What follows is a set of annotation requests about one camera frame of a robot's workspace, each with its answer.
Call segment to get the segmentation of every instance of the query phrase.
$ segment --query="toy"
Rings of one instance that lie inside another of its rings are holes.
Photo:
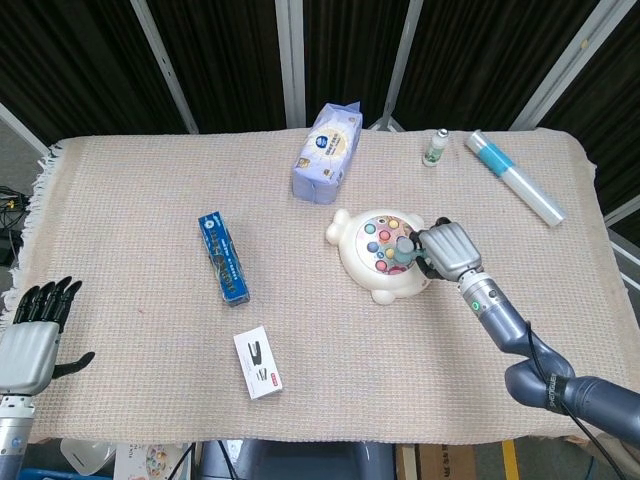
[[[347,273],[371,290],[376,303],[388,305],[396,298],[420,293],[429,284],[415,262],[423,252],[402,253],[396,248],[398,240],[423,228],[421,217],[397,210],[370,210],[351,217],[340,209],[327,228],[326,238],[338,245]]]

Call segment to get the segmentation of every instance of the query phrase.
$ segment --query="blue and white tube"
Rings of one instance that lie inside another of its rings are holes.
[[[516,195],[536,212],[550,227],[566,218],[564,211],[520,170],[502,150],[480,130],[467,138],[467,146],[482,162],[501,178]]]

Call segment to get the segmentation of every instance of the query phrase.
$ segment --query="beige woven mat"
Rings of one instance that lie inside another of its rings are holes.
[[[364,131],[331,206],[291,194],[305,130],[63,142],[36,188],[41,207],[7,301],[15,308],[50,279],[82,279],[59,361],[96,358],[38,397],[34,435],[469,444],[577,433],[509,397],[504,370],[521,358],[497,350],[454,284],[374,304],[324,239],[340,207],[459,221],[487,272],[578,375],[639,389],[640,334],[579,144],[549,130],[489,134],[566,209],[550,229],[462,132],[439,166],[423,167],[432,133]],[[198,229],[215,210],[251,289],[236,308],[221,301]],[[284,391],[251,401],[232,336],[260,324]]]

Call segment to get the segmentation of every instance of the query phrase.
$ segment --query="robotic arm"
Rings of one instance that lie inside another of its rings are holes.
[[[0,341],[0,479],[18,478],[33,425],[32,399],[52,379],[82,370],[94,352],[55,365],[71,302],[82,283],[71,277],[33,287],[22,297]]]
[[[421,250],[417,262],[422,272],[429,278],[457,282],[497,347],[528,358],[505,372],[507,391],[516,401],[560,414],[571,412],[640,447],[640,394],[598,377],[576,377],[571,364],[531,333],[528,323],[484,273],[480,253],[459,224],[441,218],[431,229],[413,232],[398,248],[405,253]]]

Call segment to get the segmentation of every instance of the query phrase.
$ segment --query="blue container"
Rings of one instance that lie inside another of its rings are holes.
[[[220,283],[222,298],[227,305],[235,306],[249,301],[249,288],[233,246],[231,234],[220,212],[210,213],[198,219],[202,238],[209,251],[209,258]]]
[[[39,470],[37,468],[25,468],[20,472],[19,480],[112,480],[111,477],[96,477],[91,475],[83,477],[78,473],[54,472],[52,470]]]

